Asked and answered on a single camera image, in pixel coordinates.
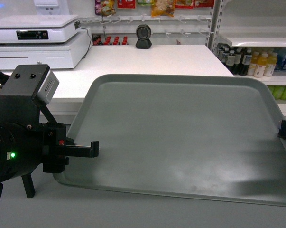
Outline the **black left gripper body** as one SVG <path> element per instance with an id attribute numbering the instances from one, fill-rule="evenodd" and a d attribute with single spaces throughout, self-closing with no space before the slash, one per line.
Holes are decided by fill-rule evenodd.
<path id="1" fill-rule="evenodd" d="M 75 145 L 74 140 L 66 136 L 66 125 L 62 123 L 44 124 L 44 147 L 41 163 L 45 173 L 62 173 L 65 166 L 69 164 L 69 159 L 62 152 L 50 152 L 51 146 L 71 146 Z"/>

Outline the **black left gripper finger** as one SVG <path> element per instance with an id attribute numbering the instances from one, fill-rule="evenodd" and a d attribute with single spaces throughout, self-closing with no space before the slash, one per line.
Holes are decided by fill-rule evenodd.
<path id="1" fill-rule="evenodd" d="M 46 146 L 48 155 L 95 158 L 99 156 L 99 142 L 92 141 L 90 146 L 51 145 Z"/>

